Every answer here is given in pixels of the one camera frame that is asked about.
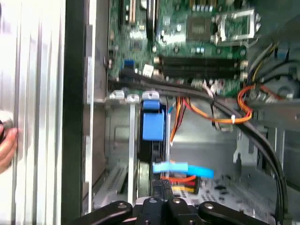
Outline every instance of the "black ram slot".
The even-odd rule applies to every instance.
[[[220,68],[196,67],[164,67],[163,75],[169,78],[211,78],[234,79],[238,76],[238,70],[220,70]]]
[[[168,70],[172,70],[172,71],[196,71],[196,72],[235,72],[235,73],[240,73],[240,69],[239,68],[234,68],[234,67],[182,67],[182,66],[178,66],[178,67],[170,67],[170,66],[158,66],[157,69],[161,72],[163,71],[168,71]]]
[[[207,59],[161,56],[160,64],[163,66],[205,66],[205,67],[238,67],[238,60],[231,59]]]
[[[124,0],[119,0],[119,24],[118,28],[121,31],[123,26],[123,17],[124,17]]]
[[[156,24],[156,0],[147,0],[147,17],[146,17],[146,33],[147,39],[153,42],[155,39]]]

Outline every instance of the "black cable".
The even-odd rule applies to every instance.
[[[260,82],[260,84],[266,84],[272,80],[275,80],[275,79],[280,79],[281,77],[288,77],[288,78],[292,78],[293,79],[293,75],[292,74],[276,74],[276,75],[273,75],[267,79],[265,79],[263,82]]]
[[[285,65],[288,65],[288,64],[291,64],[291,63],[297,63],[300,65],[300,60],[288,60],[288,61],[283,61],[273,67],[271,67],[270,69],[266,70],[265,72],[261,73],[259,78],[258,79],[262,79],[264,78],[265,76],[269,75],[270,73],[272,73],[273,71],[275,71],[276,69],[282,67],[282,66],[285,66]]]

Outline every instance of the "aluminum panel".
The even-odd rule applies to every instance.
[[[0,174],[0,224],[56,225],[65,1],[24,2],[0,0],[0,108],[19,128],[16,157]]]

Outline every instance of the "green circuit board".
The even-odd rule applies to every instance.
[[[188,26],[191,18],[201,17],[211,20],[220,12],[233,11],[233,7],[227,6],[225,0],[218,0],[218,4],[205,11],[193,9],[190,0],[160,0],[157,20],[157,32],[155,41],[150,42],[146,34],[146,13],[141,7],[141,1],[135,0],[135,23],[125,21],[126,11],[131,0],[110,1],[110,23],[108,49],[109,57],[113,63],[108,69],[108,76],[117,79],[119,71],[123,68],[124,61],[134,61],[134,69],[142,73],[145,64],[154,65],[153,59],[158,55],[183,56],[199,58],[223,58],[245,59],[246,48],[218,47],[210,40],[189,40]],[[124,16],[120,26],[120,16]],[[241,34],[247,29],[247,21],[229,21],[227,26],[228,36],[231,33]],[[239,90],[239,80],[224,81],[224,88],[219,92],[221,95],[232,95]]]

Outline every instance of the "capacitor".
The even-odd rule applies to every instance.
[[[180,10],[180,4],[176,4],[175,10],[176,10],[176,11],[179,11],[179,10]]]
[[[178,53],[178,52],[179,52],[179,47],[175,46],[175,47],[174,47],[174,52],[175,52],[175,53]]]
[[[181,31],[181,24],[177,24],[177,32]]]
[[[157,51],[156,46],[153,46],[153,47],[152,47],[152,52],[153,52],[153,53],[156,53],[156,51]]]

